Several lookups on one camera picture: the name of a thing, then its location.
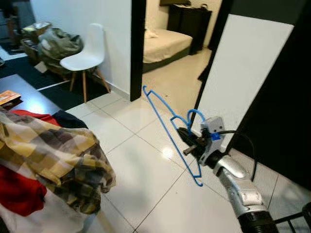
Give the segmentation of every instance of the black cabinet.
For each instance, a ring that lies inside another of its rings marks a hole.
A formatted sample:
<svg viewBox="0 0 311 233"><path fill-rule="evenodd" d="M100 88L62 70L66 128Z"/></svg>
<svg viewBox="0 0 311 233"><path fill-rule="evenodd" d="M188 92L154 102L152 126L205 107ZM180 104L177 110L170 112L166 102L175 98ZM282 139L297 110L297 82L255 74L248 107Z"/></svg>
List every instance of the black cabinet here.
<svg viewBox="0 0 311 233"><path fill-rule="evenodd" d="M195 54L203 48L211 14L206 9L172 5L167 30L191 36L190 54Z"/></svg>

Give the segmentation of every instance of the black cable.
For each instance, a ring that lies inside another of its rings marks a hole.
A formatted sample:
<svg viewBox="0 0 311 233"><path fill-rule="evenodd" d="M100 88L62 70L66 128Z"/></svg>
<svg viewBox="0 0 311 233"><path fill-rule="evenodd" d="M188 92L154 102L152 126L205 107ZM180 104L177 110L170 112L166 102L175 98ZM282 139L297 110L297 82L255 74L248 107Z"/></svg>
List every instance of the black cable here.
<svg viewBox="0 0 311 233"><path fill-rule="evenodd" d="M237 132L236 130L225 130L225 131L219 131L217 133L219 133L219 134L234 133L234 134L236 134L238 136L243 137L244 139L246 139L249 142L249 144L252 147L252 153L253 153L253 159L254 159L253 174L252 174L252 177L251 177L251 181L253 182L254 179L255 179L255 174L256 174L256 170L257 170L257 156L255 154L255 146L254 146L252 140L247 135L245 135L243 133L240 133L240 132Z"/></svg>

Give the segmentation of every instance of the white chair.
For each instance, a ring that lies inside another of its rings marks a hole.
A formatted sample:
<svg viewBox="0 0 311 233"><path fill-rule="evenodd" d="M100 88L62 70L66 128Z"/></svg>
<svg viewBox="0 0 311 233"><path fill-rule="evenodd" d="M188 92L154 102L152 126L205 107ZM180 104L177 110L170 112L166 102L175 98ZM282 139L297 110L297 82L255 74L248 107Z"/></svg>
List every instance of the white chair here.
<svg viewBox="0 0 311 233"><path fill-rule="evenodd" d="M83 95L84 103L86 102L86 70L98 66L104 61L104 31L102 25L98 23L91 23L87 30L86 43L83 50L70 57L65 57L60 61L62 67L73 71L70 84L70 91L72 91L73 84L76 78L76 72L83 70ZM96 68L96 73L101 77L104 86L110 93L109 86L107 85L104 76Z"/></svg>

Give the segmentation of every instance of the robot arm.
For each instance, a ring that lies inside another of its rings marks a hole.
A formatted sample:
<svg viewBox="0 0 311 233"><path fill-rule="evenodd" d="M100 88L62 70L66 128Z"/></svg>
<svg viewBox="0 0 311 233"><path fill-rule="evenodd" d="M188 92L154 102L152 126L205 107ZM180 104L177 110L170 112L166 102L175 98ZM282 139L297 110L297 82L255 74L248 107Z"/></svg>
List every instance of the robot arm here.
<svg viewBox="0 0 311 233"><path fill-rule="evenodd" d="M179 135L190 146L184 154L191 153L200 165L213 169L213 173L227 190L244 233L277 233L276 225L248 171L229 155L219 151L224 137L217 132L223 128L220 117L202 122L201 137L189 135L186 129L179 128Z"/></svg>

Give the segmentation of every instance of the dark table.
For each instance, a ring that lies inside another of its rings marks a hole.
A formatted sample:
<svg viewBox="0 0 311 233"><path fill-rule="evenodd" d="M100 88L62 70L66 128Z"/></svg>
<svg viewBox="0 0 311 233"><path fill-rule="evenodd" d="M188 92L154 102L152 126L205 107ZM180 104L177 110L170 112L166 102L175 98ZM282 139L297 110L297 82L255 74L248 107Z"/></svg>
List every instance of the dark table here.
<svg viewBox="0 0 311 233"><path fill-rule="evenodd" d="M14 107L6 107L10 110L27 110L32 113L54 114L60 108L23 80L19 75L14 74L0 79L0 93L11 90L21 94L20 103Z"/></svg>

